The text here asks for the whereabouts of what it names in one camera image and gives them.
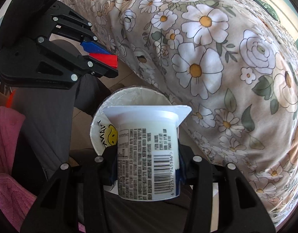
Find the red block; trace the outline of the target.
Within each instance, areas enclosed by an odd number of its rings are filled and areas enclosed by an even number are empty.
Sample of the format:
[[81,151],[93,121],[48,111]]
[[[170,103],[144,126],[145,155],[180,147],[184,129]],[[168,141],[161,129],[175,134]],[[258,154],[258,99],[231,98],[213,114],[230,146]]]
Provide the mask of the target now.
[[113,69],[118,67],[118,58],[116,55],[111,54],[100,54],[100,53],[89,53],[90,57],[105,63],[107,66],[110,66]]

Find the pink quilted jacket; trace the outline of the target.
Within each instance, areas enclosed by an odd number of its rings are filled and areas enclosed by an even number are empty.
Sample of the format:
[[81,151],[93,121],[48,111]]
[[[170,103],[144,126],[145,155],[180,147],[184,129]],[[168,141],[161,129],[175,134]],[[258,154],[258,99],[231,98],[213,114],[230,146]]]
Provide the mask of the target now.
[[25,120],[17,111],[0,106],[0,211],[19,232],[36,196],[11,177],[20,129]]

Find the orange round object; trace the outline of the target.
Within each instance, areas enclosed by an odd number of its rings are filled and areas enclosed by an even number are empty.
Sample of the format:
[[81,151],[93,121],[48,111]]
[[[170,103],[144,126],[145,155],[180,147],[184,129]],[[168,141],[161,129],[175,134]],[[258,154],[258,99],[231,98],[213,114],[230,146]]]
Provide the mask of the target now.
[[16,93],[16,90],[12,91],[12,92],[10,93],[9,97],[7,98],[7,100],[6,100],[6,104],[5,104],[5,106],[6,106],[7,108],[11,108],[11,107],[12,107],[13,99],[14,99],[15,93]]

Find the floral bed quilt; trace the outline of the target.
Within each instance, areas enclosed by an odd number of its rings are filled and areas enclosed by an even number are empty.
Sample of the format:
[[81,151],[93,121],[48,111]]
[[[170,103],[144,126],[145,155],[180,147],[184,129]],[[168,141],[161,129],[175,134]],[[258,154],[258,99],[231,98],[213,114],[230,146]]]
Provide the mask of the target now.
[[173,104],[215,164],[234,163],[280,228],[298,205],[298,51],[252,0],[61,0]]

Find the white paper trash bin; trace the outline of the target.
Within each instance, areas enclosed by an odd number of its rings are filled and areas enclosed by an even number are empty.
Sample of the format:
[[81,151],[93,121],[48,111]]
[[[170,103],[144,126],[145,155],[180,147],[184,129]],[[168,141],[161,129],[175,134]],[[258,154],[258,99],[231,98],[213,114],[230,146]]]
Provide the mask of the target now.
[[97,155],[120,142],[126,128],[145,128],[149,118],[158,122],[157,107],[170,105],[170,100],[157,90],[134,86],[112,93],[98,107],[90,128],[90,138]]

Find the white yogurt cup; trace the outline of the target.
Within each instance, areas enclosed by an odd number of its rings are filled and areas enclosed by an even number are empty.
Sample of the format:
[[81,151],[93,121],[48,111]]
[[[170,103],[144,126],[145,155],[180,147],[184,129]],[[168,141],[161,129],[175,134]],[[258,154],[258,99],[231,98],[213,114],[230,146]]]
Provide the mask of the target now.
[[178,127],[192,111],[187,105],[157,107],[158,122],[126,128],[117,143],[117,190],[132,201],[162,201],[180,194]]

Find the green floral pillow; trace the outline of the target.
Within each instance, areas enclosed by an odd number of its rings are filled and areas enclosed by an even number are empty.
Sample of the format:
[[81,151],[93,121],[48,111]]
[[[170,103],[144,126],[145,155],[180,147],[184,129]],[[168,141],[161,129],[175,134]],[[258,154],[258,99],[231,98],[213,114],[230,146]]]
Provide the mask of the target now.
[[258,5],[260,5],[260,7],[263,10],[265,10],[267,14],[269,14],[274,20],[280,22],[280,18],[278,17],[278,14],[269,3],[265,2],[264,0],[253,0],[253,1],[258,3]]

